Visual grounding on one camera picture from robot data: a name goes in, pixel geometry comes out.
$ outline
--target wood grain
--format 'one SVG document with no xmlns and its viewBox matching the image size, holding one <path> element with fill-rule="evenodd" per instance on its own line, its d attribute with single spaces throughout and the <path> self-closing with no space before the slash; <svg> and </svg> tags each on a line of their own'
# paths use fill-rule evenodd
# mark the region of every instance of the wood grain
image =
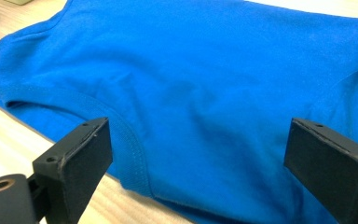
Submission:
<svg viewBox="0 0 358 224">
<path fill-rule="evenodd" d="M 255 0 L 273 6 L 358 18 L 358 0 Z M 23 27 L 47 20 L 64 0 L 34 0 L 17 6 L 0 0 L 0 39 Z M 52 142 L 0 109 L 0 175 L 32 173 L 31 162 Z M 93 195 L 81 223 L 187 223 L 170 209 L 124 190 L 106 175 Z"/>
</svg>

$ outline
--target blue t-shirt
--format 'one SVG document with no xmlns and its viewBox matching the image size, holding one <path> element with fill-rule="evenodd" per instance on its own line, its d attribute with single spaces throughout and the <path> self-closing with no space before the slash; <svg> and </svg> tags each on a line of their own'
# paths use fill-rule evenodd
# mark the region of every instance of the blue t-shirt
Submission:
<svg viewBox="0 0 358 224">
<path fill-rule="evenodd" d="M 242 0 L 69 0 L 0 41 L 0 106 L 57 141 L 110 119 L 122 186 L 197 222 L 335 223 L 292 117 L 358 142 L 358 19 Z"/>
</svg>

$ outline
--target blue fabric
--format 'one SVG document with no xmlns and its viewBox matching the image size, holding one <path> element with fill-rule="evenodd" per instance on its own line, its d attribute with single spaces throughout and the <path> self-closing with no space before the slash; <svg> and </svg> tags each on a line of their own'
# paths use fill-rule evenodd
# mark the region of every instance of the blue fabric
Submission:
<svg viewBox="0 0 358 224">
<path fill-rule="evenodd" d="M 292 117 L 358 142 L 358 19 L 240 0 L 69 0 L 0 41 L 0 106 L 110 118 L 126 189 L 197 222 L 335 223 L 282 166 Z"/>
</svg>

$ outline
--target wooden table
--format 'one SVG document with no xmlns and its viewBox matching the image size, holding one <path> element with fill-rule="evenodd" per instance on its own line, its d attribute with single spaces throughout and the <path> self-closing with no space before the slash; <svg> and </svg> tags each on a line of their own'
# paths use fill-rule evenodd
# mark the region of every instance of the wooden table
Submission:
<svg viewBox="0 0 358 224">
<path fill-rule="evenodd" d="M 269 5 L 358 18 L 358 0 L 255 0 Z M 0 38 L 44 21 L 62 9 L 64 0 L 34 0 L 16 6 L 0 0 Z M 0 176 L 30 175 L 31 162 L 53 143 L 0 109 Z M 124 190 L 106 175 L 95 191 L 81 223 L 188 223 L 172 210 Z"/>
</svg>

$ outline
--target hole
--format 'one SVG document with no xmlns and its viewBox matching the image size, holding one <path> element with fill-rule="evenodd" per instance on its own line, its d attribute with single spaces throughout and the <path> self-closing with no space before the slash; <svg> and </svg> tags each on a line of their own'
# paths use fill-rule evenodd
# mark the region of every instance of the hole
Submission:
<svg viewBox="0 0 358 224">
<path fill-rule="evenodd" d="M 48 158 L 46 159 L 47 162 L 54 162 L 54 161 L 56 161 L 56 160 L 57 160 L 56 157 L 48 157 Z"/>
<path fill-rule="evenodd" d="M 5 189 L 9 189 L 11 186 L 14 185 L 14 182 L 16 182 L 14 179 L 0 180 L 0 191 L 3 191 Z"/>
</svg>

